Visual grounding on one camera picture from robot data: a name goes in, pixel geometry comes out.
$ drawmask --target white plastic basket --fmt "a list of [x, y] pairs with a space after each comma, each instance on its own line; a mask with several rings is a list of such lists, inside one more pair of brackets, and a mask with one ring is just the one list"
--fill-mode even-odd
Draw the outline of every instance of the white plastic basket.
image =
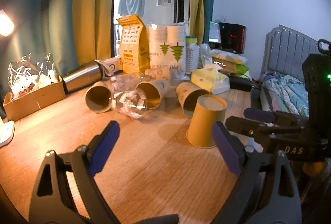
[[199, 46], [194, 48], [189, 48], [189, 46], [186, 46], [186, 73], [192, 73], [198, 68], [199, 51]]

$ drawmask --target blue bedding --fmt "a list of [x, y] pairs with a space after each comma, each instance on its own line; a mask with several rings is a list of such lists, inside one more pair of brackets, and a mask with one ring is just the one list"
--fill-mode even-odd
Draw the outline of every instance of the blue bedding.
[[266, 76], [263, 87], [277, 93], [292, 114], [308, 117], [308, 93], [305, 85], [292, 76]]

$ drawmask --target headboard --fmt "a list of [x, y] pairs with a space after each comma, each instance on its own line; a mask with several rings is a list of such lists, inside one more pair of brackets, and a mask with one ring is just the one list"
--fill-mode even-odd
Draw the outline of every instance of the headboard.
[[266, 36], [261, 74], [277, 71], [303, 81], [301, 65], [311, 53], [320, 54], [317, 41], [279, 25]]

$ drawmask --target open cardboard box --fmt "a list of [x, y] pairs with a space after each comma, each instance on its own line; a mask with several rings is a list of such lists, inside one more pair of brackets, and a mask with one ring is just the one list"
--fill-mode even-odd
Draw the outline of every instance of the open cardboard box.
[[66, 94], [60, 77], [59, 82], [40, 88], [34, 92], [29, 92], [12, 101], [10, 100], [13, 98], [13, 93], [8, 92], [5, 96], [3, 107], [8, 120], [17, 121], [65, 97]]

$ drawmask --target glowing light bulb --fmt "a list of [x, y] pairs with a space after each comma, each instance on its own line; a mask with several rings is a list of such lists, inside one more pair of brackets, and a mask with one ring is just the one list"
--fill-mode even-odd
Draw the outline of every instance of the glowing light bulb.
[[6, 15], [5, 11], [0, 10], [0, 34], [8, 36], [14, 30], [14, 23]]

